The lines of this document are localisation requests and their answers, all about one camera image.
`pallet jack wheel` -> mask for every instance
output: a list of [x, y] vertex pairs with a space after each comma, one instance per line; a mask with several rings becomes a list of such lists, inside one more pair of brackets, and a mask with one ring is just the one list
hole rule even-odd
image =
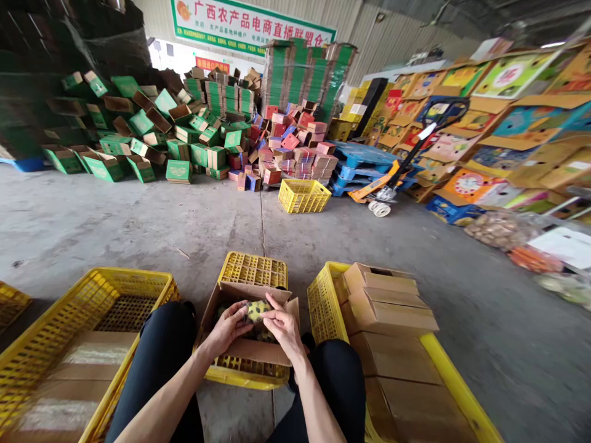
[[392, 208], [390, 206], [386, 205], [386, 203], [380, 203], [380, 202], [374, 202], [374, 203], [377, 203], [377, 204], [373, 206], [373, 209], [371, 210], [371, 212], [373, 212], [376, 217], [380, 217], [380, 218], [385, 217], [392, 210]]

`pallet jack handle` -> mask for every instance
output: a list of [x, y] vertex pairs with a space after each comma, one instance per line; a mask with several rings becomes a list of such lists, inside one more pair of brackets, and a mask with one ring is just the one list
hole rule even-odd
[[[429, 111], [434, 107], [439, 108], [445, 105], [447, 106], [443, 108], [443, 112], [438, 113], [433, 118], [433, 121], [430, 124], [427, 124], [427, 116], [429, 115]], [[423, 116], [420, 119], [420, 122], [423, 125], [423, 131], [419, 134], [419, 141], [416, 145], [414, 145], [412, 151], [403, 160], [396, 173], [391, 179], [389, 179], [386, 186], [395, 188], [398, 184], [398, 179], [406, 173], [408, 165], [410, 165], [417, 153], [423, 147], [429, 135], [435, 131], [447, 128], [447, 126], [453, 125], [457, 121], [460, 121], [468, 111], [469, 107], [470, 99], [468, 97], [442, 97], [432, 102], [429, 108], [423, 112]]]

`forearm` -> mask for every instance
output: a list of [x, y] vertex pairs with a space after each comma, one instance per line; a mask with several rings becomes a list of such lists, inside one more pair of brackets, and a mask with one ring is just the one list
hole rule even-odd
[[115, 443], [169, 442], [212, 360], [208, 349], [200, 346], [129, 422]]
[[301, 361], [294, 364], [294, 370], [310, 443], [345, 443], [345, 436], [324, 398], [308, 358], [303, 356]]

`hand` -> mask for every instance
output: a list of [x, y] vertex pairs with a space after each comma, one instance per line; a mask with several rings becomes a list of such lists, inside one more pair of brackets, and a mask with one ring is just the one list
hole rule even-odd
[[300, 338], [296, 318], [285, 312], [285, 309], [277, 303], [271, 294], [266, 293], [265, 295], [275, 310], [263, 312], [260, 316], [263, 317], [265, 326], [275, 336], [295, 368], [306, 360], [306, 351]]
[[201, 344], [200, 347], [206, 350], [210, 360], [222, 355], [234, 339], [252, 329], [252, 324], [246, 324], [242, 321], [242, 318], [248, 312], [247, 303], [246, 300], [239, 301], [226, 309], [215, 324], [213, 331]]

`black pants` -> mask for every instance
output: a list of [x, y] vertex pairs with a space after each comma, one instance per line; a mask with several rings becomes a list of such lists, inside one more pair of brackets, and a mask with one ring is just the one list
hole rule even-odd
[[[192, 306], [166, 303], [154, 311], [142, 327], [140, 343], [121, 393], [106, 443], [112, 443], [148, 400], [190, 357], [196, 339]], [[365, 387], [359, 356], [346, 342], [321, 343], [308, 358], [318, 383], [347, 442], [363, 442]], [[299, 393], [269, 442], [308, 441], [304, 410]], [[193, 396], [171, 442], [203, 442], [203, 427]]]

